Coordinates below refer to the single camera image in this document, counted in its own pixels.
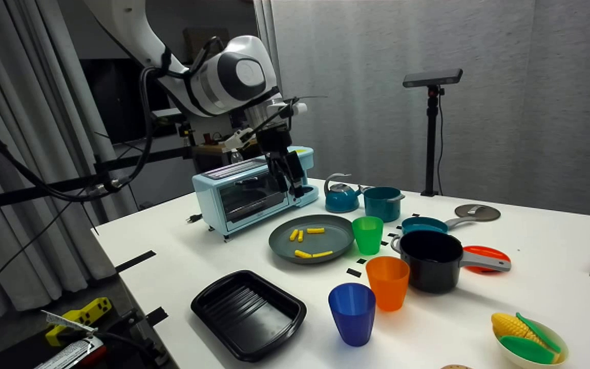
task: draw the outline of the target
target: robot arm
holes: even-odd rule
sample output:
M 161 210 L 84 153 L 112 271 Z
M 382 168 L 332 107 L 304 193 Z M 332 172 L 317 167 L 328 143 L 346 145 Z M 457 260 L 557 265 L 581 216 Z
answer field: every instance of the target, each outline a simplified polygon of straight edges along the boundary
M 268 51 L 253 35 L 232 39 L 224 51 L 188 70 L 152 30 L 146 0 L 84 3 L 128 54 L 164 71 L 161 84 L 185 111 L 198 116 L 225 114 L 278 94 Z
M 146 0 L 84 3 L 128 54 L 143 65 L 161 70 L 161 84 L 175 97 L 175 102 L 182 111 L 191 111 L 198 116 L 213 116 L 245 108 L 250 130 L 236 132 L 219 150 L 241 150 L 246 147 L 249 138 L 257 138 L 272 178 L 280 188 L 297 197 L 304 182 L 304 170 L 297 153 L 287 150 L 291 145 L 287 125 L 272 118 L 302 113 L 305 111 L 305 104 L 283 100 L 272 61 L 261 39 L 253 35 L 236 36 L 217 55 L 187 67 L 152 30 L 146 14 Z

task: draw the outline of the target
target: white table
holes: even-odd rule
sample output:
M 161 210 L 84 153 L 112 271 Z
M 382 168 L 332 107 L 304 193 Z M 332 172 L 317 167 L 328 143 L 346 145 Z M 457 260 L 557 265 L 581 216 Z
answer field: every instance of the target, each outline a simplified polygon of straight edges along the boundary
M 401 217 L 412 214 L 439 220 L 455 217 L 455 208 L 475 203 L 451 197 L 405 193 Z M 209 232 L 206 221 L 188 224 L 198 214 L 195 194 L 134 214 L 99 227 L 99 240 L 110 260 L 121 265 L 153 250 L 156 256 L 121 272 L 143 311 L 164 307 L 169 318 L 156 332 L 181 366 L 380 366 L 508 369 L 496 349 L 490 315 L 520 311 L 556 327 L 570 345 L 566 369 L 590 369 L 590 216 L 543 211 L 500 203 L 502 217 L 455 230 L 466 246 L 484 244 L 505 250 L 513 271 L 498 277 L 461 271 L 459 286 L 446 295 L 409 291 L 404 309 L 378 311 L 366 346 L 346 346 L 335 326 L 328 294 L 339 282 L 366 282 L 346 269 L 364 271 L 353 250 L 341 260 L 302 266 L 272 256 L 268 234 L 283 221 L 325 214 L 324 193 L 317 203 L 272 217 L 227 242 Z M 308 305 L 300 332 L 278 352 L 261 363 L 236 360 L 191 311 L 192 297 L 209 282 L 234 271 L 250 269 Z

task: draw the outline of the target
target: food item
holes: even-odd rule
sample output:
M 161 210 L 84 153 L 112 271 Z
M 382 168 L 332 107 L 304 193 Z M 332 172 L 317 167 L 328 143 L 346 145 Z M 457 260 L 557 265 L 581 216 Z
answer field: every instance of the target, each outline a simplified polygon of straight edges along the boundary
M 315 253 L 313 259 L 325 259 L 331 254 L 335 254 L 335 250 Z
M 296 250 L 296 259 L 313 259 L 313 254 L 309 254 L 309 253 L 304 253 L 304 250 Z
M 539 337 L 524 321 L 520 321 L 516 315 L 498 311 L 491 315 L 491 323 L 493 323 L 493 332 L 498 338 L 520 337 L 520 338 L 533 340 L 533 343 L 543 346 Z
M 324 227 L 308 227 L 308 234 L 324 234 Z
M 300 236 L 300 230 L 296 227 L 296 230 L 291 232 L 290 240 L 296 242 L 297 236 Z
M 539 340 L 543 343 L 543 346 L 562 352 L 562 346 L 557 343 L 554 343 L 554 338 L 550 335 L 545 335 L 539 323 L 535 319 L 524 318 L 523 314 L 516 314 L 516 318 L 529 327 L 533 331 L 533 335 L 539 337 Z
M 542 363 L 542 365 L 557 363 L 559 358 L 557 352 L 520 337 L 502 337 L 500 343 L 515 354 Z

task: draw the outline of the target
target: gray wall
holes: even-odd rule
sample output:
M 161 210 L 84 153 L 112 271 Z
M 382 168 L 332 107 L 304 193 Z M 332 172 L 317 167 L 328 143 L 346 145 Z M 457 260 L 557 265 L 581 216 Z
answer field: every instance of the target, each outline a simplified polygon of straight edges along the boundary
M 426 90 L 407 71 L 466 67 L 446 87 L 446 194 L 590 214 L 590 3 L 275 0 L 287 94 L 315 175 L 424 185 Z

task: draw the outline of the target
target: blue cup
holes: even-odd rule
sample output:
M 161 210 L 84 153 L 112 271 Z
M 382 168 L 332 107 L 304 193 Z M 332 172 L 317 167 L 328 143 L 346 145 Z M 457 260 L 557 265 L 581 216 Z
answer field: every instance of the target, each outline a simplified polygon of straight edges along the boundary
M 404 194 L 396 186 L 373 186 L 362 193 L 364 197 L 364 214 L 373 217 L 382 217 L 384 224 L 400 217 L 400 203 Z
M 358 282 L 344 282 L 331 291 L 331 309 L 341 338 L 350 346 L 372 340 L 375 321 L 375 294 Z

